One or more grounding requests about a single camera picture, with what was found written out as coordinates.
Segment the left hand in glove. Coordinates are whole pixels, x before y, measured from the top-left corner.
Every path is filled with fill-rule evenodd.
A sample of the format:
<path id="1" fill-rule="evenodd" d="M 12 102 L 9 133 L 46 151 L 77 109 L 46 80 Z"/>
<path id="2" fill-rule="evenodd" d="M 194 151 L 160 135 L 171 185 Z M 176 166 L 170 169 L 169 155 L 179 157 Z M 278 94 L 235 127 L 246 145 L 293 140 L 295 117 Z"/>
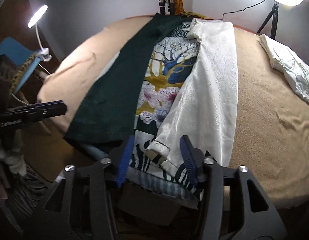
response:
<path id="1" fill-rule="evenodd" d="M 0 200 L 7 200 L 7 189 L 10 188 L 9 177 L 17 175 L 24 177 L 27 173 L 21 130 L 13 132 L 8 137 L 0 139 Z"/>

